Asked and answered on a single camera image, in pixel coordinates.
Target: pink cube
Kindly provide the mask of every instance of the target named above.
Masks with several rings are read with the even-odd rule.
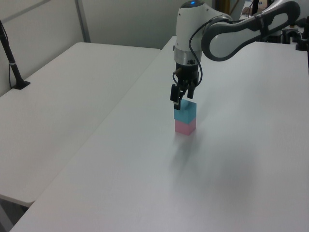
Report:
[[[175,120],[175,131],[181,134],[190,135],[197,127],[197,118],[194,118],[189,124]]]

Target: black stand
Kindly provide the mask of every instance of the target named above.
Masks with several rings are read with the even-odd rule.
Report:
[[[259,0],[253,0],[253,5],[252,5],[252,13],[251,15],[254,15],[257,13],[257,8],[259,6]]]
[[[14,56],[13,56],[11,48],[9,46],[9,41],[8,41],[8,39],[6,37],[5,31],[4,31],[4,27],[3,27],[2,23],[1,23],[1,20],[0,20],[0,40],[1,40],[2,46],[4,48],[6,57],[9,60],[10,66],[11,66],[12,71],[14,73],[14,76],[16,78],[16,85],[13,86],[13,88],[23,89],[24,87],[28,86],[30,84],[30,82],[24,81],[21,78],[21,75],[19,73],[17,64],[15,62]]]

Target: cube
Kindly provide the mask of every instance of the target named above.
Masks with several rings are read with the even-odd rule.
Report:
[[[197,117],[197,104],[182,99],[180,110],[174,109],[174,119],[189,124]]]
[[[175,131],[190,135],[197,125],[197,104],[183,99],[180,110],[174,109]]]

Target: blue cube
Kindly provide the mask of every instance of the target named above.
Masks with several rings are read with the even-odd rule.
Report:
[[[189,124],[197,117],[197,104],[182,99],[180,110],[174,109],[174,119]]]

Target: robotic arm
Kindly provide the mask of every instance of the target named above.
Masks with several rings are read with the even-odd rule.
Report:
[[[180,110],[186,91],[188,98],[192,99],[195,88],[202,80],[202,51],[209,59],[227,60],[244,46],[307,15],[307,0],[278,0],[262,13],[240,21],[232,21],[230,16],[199,0],[184,3],[178,11],[174,46],[176,71],[173,79],[176,84],[172,85],[170,96],[174,108]],[[201,71],[199,80],[198,67]]]

